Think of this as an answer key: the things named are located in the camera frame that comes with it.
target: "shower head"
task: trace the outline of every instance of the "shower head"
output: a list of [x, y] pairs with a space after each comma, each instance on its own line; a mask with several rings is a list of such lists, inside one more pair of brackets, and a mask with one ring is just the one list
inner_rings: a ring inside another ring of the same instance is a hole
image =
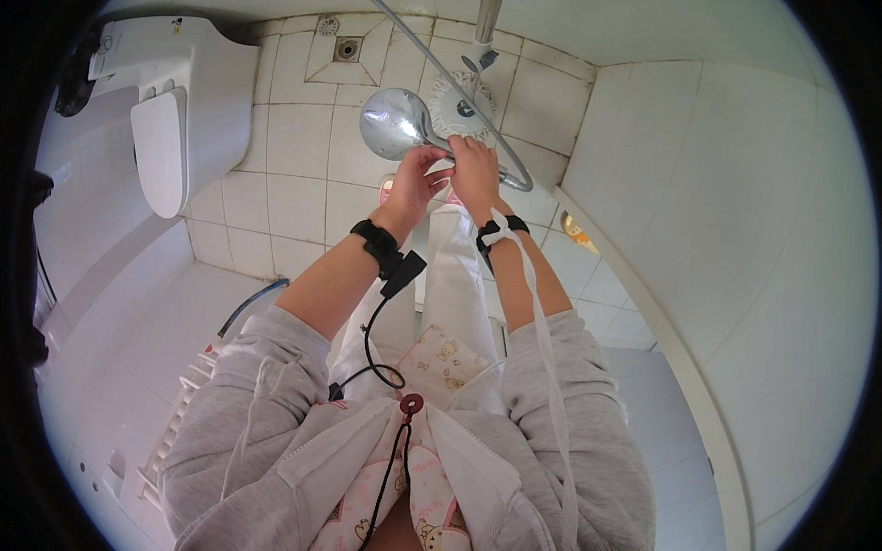
[[[364, 102], [358, 124], [368, 148], [387, 160], [402, 160], [411, 147], [431, 145], [447, 152], [453, 150], [447, 140], [432, 129], [429, 108], [415, 93], [402, 88], [380, 90]], [[508, 169], [499, 166], [499, 182], [516, 190], [528, 190]]]

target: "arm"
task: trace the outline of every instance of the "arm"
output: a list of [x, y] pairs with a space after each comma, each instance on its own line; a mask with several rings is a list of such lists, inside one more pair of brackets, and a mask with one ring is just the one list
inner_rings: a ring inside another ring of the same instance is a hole
[[[475, 224], [483, 227], [492, 219], [491, 206], [504, 215], [513, 214], [499, 198], [496, 152], [472, 138], [451, 137], [450, 144], [457, 161], [452, 185]], [[652, 484], [637, 445], [628, 433], [616, 381], [608, 372], [597, 341], [584, 330], [584, 322], [572, 310], [548, 261], [527, 232], [517, 234], [536, 271], [539, 300], [549, 325], [555, 375], [564, 396], [579, 510], [579, 544], [582, 548], [652, 548]], [[555, 503], [536, 506], [559, 515], [564, 494], [564, 461], [551, 424], [547, 375], [533, 324], [533, 297], [524, 279], [517, 244], [510, 239], [493, 244], [490, 262], [512, 343], [505, 364], [503, 399], [557, 498]], [[559, 517], [549, 525], [559, 527]], [[560, 532], [554, 535], [559, 542]]]
[[[478, 227], [493, 219], [490, 207], [508, 216], [512, 208], [499, 198], [498, 161], [496, 150], [472, 138], [450, 136], [450, 145], [456, 156], [457, 173], [451, 179], [453, 189], [471, 214]], [[525, 231], [517, 231], [530, 262], [536, 270], [536, 289], [546, 316], [572, 309], [570, 299], [551, 270], [539, 247]], [[524, 268], [518, 245], [503, 239], [490, 248], [490, 262], [496, 275], [499, 300], [505, 313], [508, 332], [513, 333], [533, 321], [533, 296], [527, 289]]]
[[[429, 200], [452, 169], [425, 175], [445, 152], [415, 148], [395, 175], [392, 193], [370, 215], [399, 244], [425, 214]], [[258, 367], [265, 358], [276, 395], [261, 404], [248, 444], [248, 460], [236, 474], [241, 488], [266, 473], [295, 437], [310, 408], [327, 398], [325, 359], [337, 331], [377, 278], [377, 260], [364, 239], [348, 235], [297, 278], [263, 316], [246, 322], [242, 334], [220, 351], [214, 377], [193, 397], [175, 446], [160, 466], [159, 490], [172, 533], [179, 535], [221, 498], [224, 475], [249, 417]]]

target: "person's right hand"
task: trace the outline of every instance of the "person's right hand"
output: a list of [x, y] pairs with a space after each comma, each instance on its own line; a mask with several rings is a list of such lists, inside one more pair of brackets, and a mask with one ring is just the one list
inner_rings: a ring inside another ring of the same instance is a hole
[[512, 209], [499, 198], [499, 162], [496, 150], [488, 149], [474, 138], [450, 136], [448, 138], [456, 158], [456, 173], [450, 180], [453, 191], [466, 207], [478, 227], [493, 220], [490, 207], [495, 206], [502, 214], [512, 214]]

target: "hoodie sleeve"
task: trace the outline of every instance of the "hoodie sleeve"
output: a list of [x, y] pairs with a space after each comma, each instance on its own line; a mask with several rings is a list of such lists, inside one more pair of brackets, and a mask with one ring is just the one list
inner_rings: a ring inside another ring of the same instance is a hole
[[252, 316], [242, 333], [220, 350], [212, 380], [196, 391], [175, 445], [159, 469], [159, 490], [177, 538], [221, 498], [224, 474], [248, 410], [264, 358], [272, 358], [272, 388], [288, 365], [278, 393], [255, 415], [248, 459], [237, 469], [235, 491], [260, 479], [291, 443], [310, 407], [327, 397], [325, 359], [331, 345], [286, 310], [272, 306]]
[[[570, 460], [583, 549], [651, 549], [655, 506], [649, 472], [626, 425], [617, 383], [575, 310], [548, 318], [557, 381], [570, 428]], [[503, 395], [545, 476], [563, 500], [564, 461], [549, 412], [548, 376], [535, 324], [510, 336]]]

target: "gray hoodie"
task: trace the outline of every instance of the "gray hoodie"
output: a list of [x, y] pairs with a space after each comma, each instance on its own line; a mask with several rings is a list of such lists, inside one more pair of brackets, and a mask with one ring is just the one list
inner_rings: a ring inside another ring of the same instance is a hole
[[[628, 434], [617, 385], [574, 310], [547, 318], [569, 420], [570, 460], [584, 550], [652, 549], [655, 513], [646, 465]], [[560, 548], [564, 461], [551, 427], [547, 375], [534, 324], [510, 336], [504, 366], [482, 373], [434, 412], [446, 473], [474, 549]], [[388, 398], [327, 404], [330, 343], [278, 307], [253, 316], [196, 392], [160, 467], [178, 549], [307, 549], [373, 448]], [[248, 420], [258, 367], [268, 364], [244, 461], [221, 491]], [[500, 394], [505, 410], [489, 399]]]

